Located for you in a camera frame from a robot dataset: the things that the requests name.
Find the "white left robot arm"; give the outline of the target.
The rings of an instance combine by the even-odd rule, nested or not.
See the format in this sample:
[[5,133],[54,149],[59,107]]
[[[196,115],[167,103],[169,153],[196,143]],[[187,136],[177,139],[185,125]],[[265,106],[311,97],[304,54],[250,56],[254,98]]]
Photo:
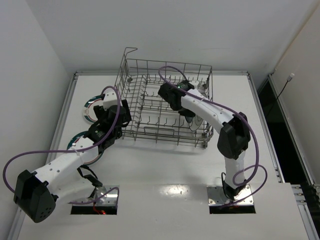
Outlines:
[[47,219],[59,203],[82,205],[77,199],[87,198],[86,205],[95,205],[119,190],[104,187],[86,165],[121,138],[122,129],[132,120],[127,101],[115,87],[107,86],[101,96],[102,105],[94,107],[97,121],[76,143],[48,164],[18,175],[13,200],[34,223]]

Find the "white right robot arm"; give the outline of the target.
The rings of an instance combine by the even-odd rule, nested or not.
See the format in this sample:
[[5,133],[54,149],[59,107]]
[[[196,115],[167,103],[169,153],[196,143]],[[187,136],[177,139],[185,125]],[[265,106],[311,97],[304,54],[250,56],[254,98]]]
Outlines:
[[231,111],[208,103],[208,98],[188,80],[175,86],[164,83],[160,86],[158,95],[188,122],[199,117],[218,133],[217,148],[225,160],[223,192],[233,201],[246,185],[243,171],[246,150],[251,140],[248,127]]

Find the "small teal patterned plate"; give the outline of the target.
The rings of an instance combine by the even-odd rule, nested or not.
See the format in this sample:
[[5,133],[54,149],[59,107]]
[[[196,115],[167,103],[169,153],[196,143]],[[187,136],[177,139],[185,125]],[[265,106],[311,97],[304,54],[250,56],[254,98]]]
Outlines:
[[194,120],[194,116],[185,116],[185,120],[187,121],[188,124],[192,123]]

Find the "large white plate blue rim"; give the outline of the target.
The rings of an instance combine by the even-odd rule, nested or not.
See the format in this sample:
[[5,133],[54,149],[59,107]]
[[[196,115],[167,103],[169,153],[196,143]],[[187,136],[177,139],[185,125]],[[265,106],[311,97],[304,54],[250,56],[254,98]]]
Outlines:
[[189,129],[193,132],[197,131],[203,124],[203,119],[198,116],[195,115],[192,122],[188,124]]

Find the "white plate green red rim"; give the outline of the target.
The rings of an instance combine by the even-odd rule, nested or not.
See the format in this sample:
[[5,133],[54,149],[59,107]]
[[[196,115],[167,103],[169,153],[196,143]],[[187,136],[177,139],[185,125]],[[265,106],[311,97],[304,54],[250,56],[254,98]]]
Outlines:
[[102,97],[100,95],[90,98],[84,104],[82,109],[82,115],[87,122],[93,124],[98,120],[94,112],[94,107],[99,106],[101,104],[102,104]]

